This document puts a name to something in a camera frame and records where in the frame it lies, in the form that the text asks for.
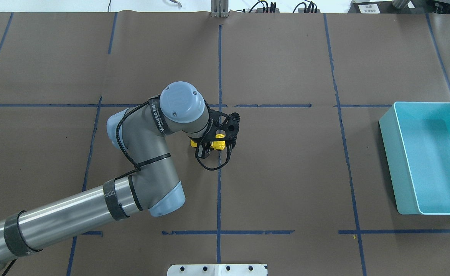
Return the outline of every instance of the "teal bin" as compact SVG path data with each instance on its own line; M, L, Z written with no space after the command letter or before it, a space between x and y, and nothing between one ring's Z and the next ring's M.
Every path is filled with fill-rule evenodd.
M450 103L395 102L380 128L399 213L450 215Z

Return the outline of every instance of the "black cable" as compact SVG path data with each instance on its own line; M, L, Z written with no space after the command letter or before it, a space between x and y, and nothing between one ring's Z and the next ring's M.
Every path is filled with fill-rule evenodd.
M124 156L126 156L126 158L134 165L135 168L140 169L138 163L132 159L132 157L128 154L128 152L125 150L122 142L121 142L121 137L119 136L119 131L121 129L121 126L123 125L123 122L126 120L126 118L128 118L131 114L135 113L137 110L139 110L140 108L144 107L145 105L148 105L149 101L146 101L145 103L142 103L141 105L138 105L137 107L133 108L132 110L130 110L128 113L126 113L122 119L119 121L119 123L117 124L116 127L116 140L117 140L117 144L119 145L119 148L121 149L121 151L123 152Z
M126 120L126 118L128 118L131 114L135 113L137 110L141 109L142 107L144 107L145 105L148 105L149 101L146 101L145 103L142 103L141 105L138 105L137 107L133 108L132 110L130 110L128 113L126 113L121 120L119 121L119 123L117 124L116 127L116 140L117 140L117 145L119 146L119 149L121 149L121 151L123 152L124 156L126 157L126 159L128 159L131 164L133 164L134 166L134 170L132 171L128 171L125 174L122 174L118 177L116 177L116 179L121 179L125 176L128 176L132 173L136 173L138 171L141 171L141 167L138 165L138 163L131 157L130 154L128 154L128 152L126 151L126 149L123 146L123 143L121 142L121 137L119 136L120 130L121 130L121 126L123 124L123 122Z
M251 7L251 10L249 10L249 12L251 12L251 11L257 6L257 4L259 4L259 3L262 3L263 7L264 7L264 3L265 3L265 10L266 10L266 11L269 9L269 4L267 4L267 1L265 1L265 0L260 0L260 1L257 1L257 3L255 3L255 4Z
M199 158L199 146L202 145L202 142L203 142L204 138L211 131L211 125L213 124L213 119L211 118L211 109L209 108L209 105L208 105L208 103L206 101L204 101L204 104L206 105L206 108L208 109L209 120L208 120L208 126L206 127L206 130L204 131L204 134L201 137L201 140L199 140L199 143L197 144L196 151L195 151L195 158L196 158L197 162L203 168L207 169L208 171L216 171L217 169L223 168L226 164L228 164L228 161L230 161L230 156L232 155L232 145L227 145L226 160L225 160L225 163L221 164L220 166L218 166L216 168L209 168L209 167L207 167L205 164L203 164L201 162L201 160Z
M5 271L3 272L2 276L5 276L9 272L9 270L13 267L13 264L15 264L15 262L16 259L10 262L10 264L7 266L7 269L5 269Z
M297 11L297 8L300 7L300 5L302 5L302 4L305 5L304 12L307 12L307 3L301 2L293 9L293 13L295 13L295 11Z
M312 2L308 4L307 13L310 13L310 9L313 9Z
M309 1L309 0L305 0L305 1L309 2L312 5L312 13L316 13L316 11L317 11L316 3L314 3L313 1Z

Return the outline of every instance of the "blue joint cap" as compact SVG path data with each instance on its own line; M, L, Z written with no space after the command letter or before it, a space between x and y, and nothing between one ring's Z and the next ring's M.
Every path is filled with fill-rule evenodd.
M119 149L119 145L117 144L117 140L116 140L116 128L117 128L117 124L119 124L121 119L126 114L126 111L128 111L128 108L112 115L107 120L107 125L106 125L107 135L109 136L109 139L112 141L112 144L114 145L114 147L116 147L117 149ZM121 143L123 144L124 149L127 149L126 146L124 145L124 141L123 141L123 126L122 125L119 129L119 138L121 139Z
M186 196L182 189L182 182L179 183L166 195L160 199L152 208L149 208L150 214L154 217L160 217L172 213L181 208L186 202Z
M162 91L160 108L163 114L177 123L197 120L206 108L202 95L188 82L174 82Z

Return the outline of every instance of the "yellow object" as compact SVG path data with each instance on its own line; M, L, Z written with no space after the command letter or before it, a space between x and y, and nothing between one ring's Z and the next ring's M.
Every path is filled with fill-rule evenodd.
M216 135L216 138L223 138L223 137L225 137L224 134L217 134ZM214 150L224 150L225 147L226 147L225 141L214 141L214 142L211 142L211 148L214 149Z
M223 138L223 137L225 137L224 134L217 134L216 135L216 138ZM194 142L193 140L191 140L191 147L193 147L193 148L197 147L197 143ZM214 150L224 150L225 147L226 147L225 141L214 141L214 142L211 142L211 148L214 149Z

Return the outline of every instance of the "metal arm segment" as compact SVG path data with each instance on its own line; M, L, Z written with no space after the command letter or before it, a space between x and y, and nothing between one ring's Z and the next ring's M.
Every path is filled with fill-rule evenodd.
M110 121L107 129L114 143L116 126ZM144 209L160 216L180 208L185 197L165 135L183 130L200 138L208 122L204 99L194 86L186 82L169 85L121 126L124 146L141 171L1 220L0 271L10 260Z

